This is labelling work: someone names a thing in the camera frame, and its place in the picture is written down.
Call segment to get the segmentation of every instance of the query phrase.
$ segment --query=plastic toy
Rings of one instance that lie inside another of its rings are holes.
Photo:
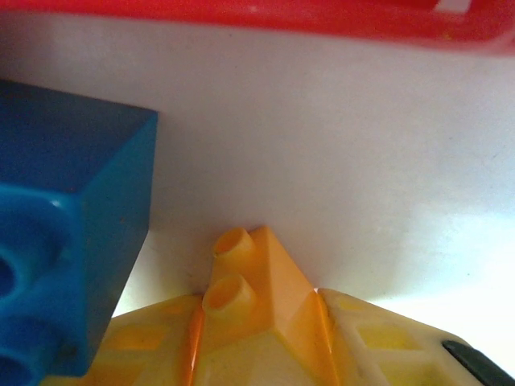
[[[148,230],[157,114],[0,81],[0,385],[84,375]]]
[[[87,376],[41,386],[513,386],[462,339],[315,291],[268,228],[214,246],[212,280],[114,318]]]
[[[0,0],[0,10],[214,23],[513,54],[512,0]]]

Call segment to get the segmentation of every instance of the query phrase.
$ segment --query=white wall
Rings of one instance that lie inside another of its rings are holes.
[[[515,374],[515,59],[0,14],[0,76],[162,113],[152,229],[118,312],[203,290],[216,236],[269,224],[316,285]]]

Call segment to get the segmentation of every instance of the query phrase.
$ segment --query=yellow toy piece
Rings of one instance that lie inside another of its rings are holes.
[[[114,318],[86,376],[48,377],[41,386],[482,385],[443,348],[466,345],[462,339],[315,291],[269,228],[235,228],[213,255],[203,298]],[[493,377],[488,384],[515,384]]]
[[[320,296],[269,228],[215,244],[194,385],[336,384]]]
[[[466,344],[461,338],[332,289],[319,293],[336,324],[335,346],[359,364],[354,376],[360,384],[482,385],[442,346],[445,340]],[[337,360],[337,366],[348,361]]]
[[[200,296],[182,296],[113,318],[86,376],[41,386],[182,385],[191,372],[190,325]]]

